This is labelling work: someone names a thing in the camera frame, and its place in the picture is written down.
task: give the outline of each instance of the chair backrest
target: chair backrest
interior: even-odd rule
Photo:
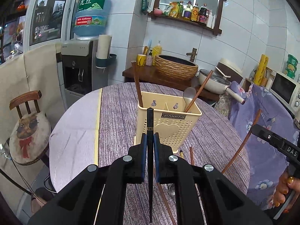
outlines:
[[[9,109],[12,110],[14,108],[17,108],[18,115],[20,118],[22,118],[22,113],[21,113],[19,105],[22,103],[25,103],[27,112],[28,112],[28,114],[30,114],[31,110],[29,108],[28,101],[34,101],[35,109],[37,110],[37,113],[39,113],[40,108],[38,106],[37,100],[39,100],[41,97],[42,97],[41,91],[30,91],[30,92],[24,93],[10,101]]]

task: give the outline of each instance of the cat print cushion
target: cat print cushion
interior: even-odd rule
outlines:
[[[34,161],[47,147],[50,133],[51,125],[44,112],[24,115],[10,136],[11,157],[23,165]]]

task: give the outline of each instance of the faucet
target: faucet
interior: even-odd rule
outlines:
[[[193,48],[193,51],[192,52],[188,52],[187,53],[187,56],[191,56],[190,57],[190,62],[194,62],[195,60],[195,56],[197,56],[197,53],[196,53],[197,49],[196,48]]]

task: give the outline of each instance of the cat face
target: cat face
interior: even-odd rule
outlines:
[[[19,139],[26,139],[36,132],[37,127],[38,127],[37,113],[30,115],[28,118],[21,118],[19,119],[17,137]]]

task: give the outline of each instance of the metal bolt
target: metal bolt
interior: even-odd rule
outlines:
[[[123,161],[124,162],[130,162],[132,160],[132,156],[123,156]]]
[[[176,162],[176,161],[178,160],[178,156],[174,156],[174,155],[169,156],[169,160],[170,160],[171,162]]]
[[[214,170],[214,167],[213,167],[212,165],[210,165],[210,164],[206,164],[206,165],[204,166],[204,169],[205,169],[206,171],[208,171],[208,172],[211,172],[212,170]]]
[[[89,171],[89,172],[96,171],[96,169],[97,169],[97,166],[94,165],[94,164],[88,166],[88,171]]]

